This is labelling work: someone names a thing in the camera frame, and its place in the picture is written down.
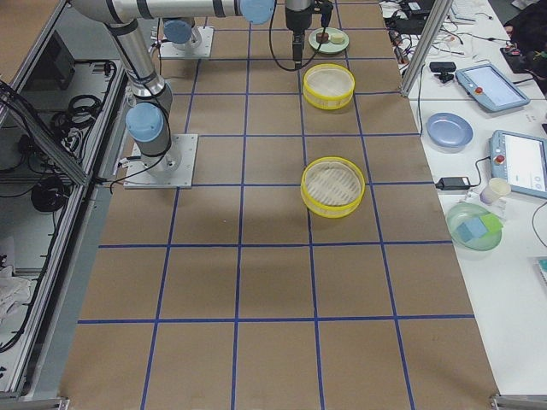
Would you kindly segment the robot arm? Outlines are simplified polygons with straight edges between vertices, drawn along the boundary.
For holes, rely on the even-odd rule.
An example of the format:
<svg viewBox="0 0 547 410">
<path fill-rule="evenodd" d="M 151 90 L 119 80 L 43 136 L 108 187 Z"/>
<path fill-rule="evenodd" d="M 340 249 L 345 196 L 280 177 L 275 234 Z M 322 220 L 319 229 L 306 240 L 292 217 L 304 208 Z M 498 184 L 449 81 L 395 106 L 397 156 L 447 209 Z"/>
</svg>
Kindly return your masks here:
<svg viewBox="0 0 547 410">
<path fill-rule="evenodd" d="M 273 1 L 72 1 L 83 16 L 105 25 L 129 78 L 136 105 L 126 114 L 126 128 L 139 148 L 146 172 L 169 173 L 179 166 L 168 123 L 172 92 L 156 71 L 138 21 L 164 22 L 169 41 L 185 44 L 197 17 L 242 16 L 263 24 L 274 13 Z"/>
<path fill-rule="evenodd" d="M 236 1 L 237 15 L 242 15 L 252 24 L 273 21 L 275 1 Z M 313 1 L 285 1 L 285 25 L 292 32 L 292 60 L 295 69 L 303 66 L 305 32 L 310 27 L 314 12 Z M 164 18 L 163 39 L 160 51 L 168 59 L 210 58 L 213 27 L 199 27 L 194 18 Z"/>
</svg>

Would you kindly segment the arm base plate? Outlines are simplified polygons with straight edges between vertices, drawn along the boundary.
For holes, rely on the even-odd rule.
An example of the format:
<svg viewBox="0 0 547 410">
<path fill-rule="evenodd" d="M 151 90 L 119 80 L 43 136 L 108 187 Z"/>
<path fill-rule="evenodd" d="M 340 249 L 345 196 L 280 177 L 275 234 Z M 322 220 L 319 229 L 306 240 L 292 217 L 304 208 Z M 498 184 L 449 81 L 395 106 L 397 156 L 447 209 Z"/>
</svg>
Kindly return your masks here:
<svg viewBox="0 0 547 410">
<path fill-rule="evenodd" d="M 194 26 L 188 33 L 185 43 L 179 36 L 164 34 L 160 47 L 163 60 L 198 60 L 209 59 L 215 29 L 212 26 Z"/>
<path fill-rule="evenodd" d="M 190 189 L 197 154 L 197 134 L 173 134 L 170 150 L 162 157 L 141 156 L 136 143 L 132 147 L 132 156 L 127 166 L 129 177 L 123 180 L 126 189 Z"/>
</svg>

